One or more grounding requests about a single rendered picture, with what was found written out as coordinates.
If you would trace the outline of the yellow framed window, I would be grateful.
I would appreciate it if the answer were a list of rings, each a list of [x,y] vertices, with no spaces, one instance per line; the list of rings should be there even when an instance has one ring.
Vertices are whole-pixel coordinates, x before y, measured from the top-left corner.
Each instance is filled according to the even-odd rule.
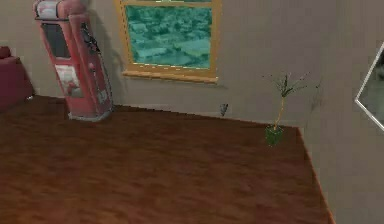
[[[222,0],[113,0],[125,76],[218,81]]]

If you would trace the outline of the house plant in green pot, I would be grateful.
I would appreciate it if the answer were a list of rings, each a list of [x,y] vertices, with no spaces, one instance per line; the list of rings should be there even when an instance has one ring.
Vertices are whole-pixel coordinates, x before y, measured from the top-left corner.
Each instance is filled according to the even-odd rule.
[[[265,139],[270,147],[277,145],[283,136],[284,129],[279,125],[279,123],[284,112],[286,98],[290,94],[306,88],[306,85],[300,86],[300,83],[304,81],[307,76],[308,73],[305,73],[297,80],[291,82],[291,73],[284,74],[281,77],[275,77],[274,75],[263,75],[263,78],[266,78],[268,81],[275,85],[280,95],[280,109],[277,118],[271,125],[268,125],[265,128]]]

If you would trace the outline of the red vintage fuel pump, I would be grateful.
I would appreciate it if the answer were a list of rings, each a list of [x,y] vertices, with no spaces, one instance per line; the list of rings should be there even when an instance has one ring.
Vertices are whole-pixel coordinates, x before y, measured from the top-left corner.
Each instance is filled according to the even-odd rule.
[[[81,0],[35,0],[34,19],[74,120],[100,121],[113,110],[108,73]]]

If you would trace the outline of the white framed wall picture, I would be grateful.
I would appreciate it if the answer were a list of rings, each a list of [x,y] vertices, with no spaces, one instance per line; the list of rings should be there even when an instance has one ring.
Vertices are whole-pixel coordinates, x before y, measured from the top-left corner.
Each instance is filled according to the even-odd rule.
[[[355,103],[384,131],[384,42],[364,77]]]

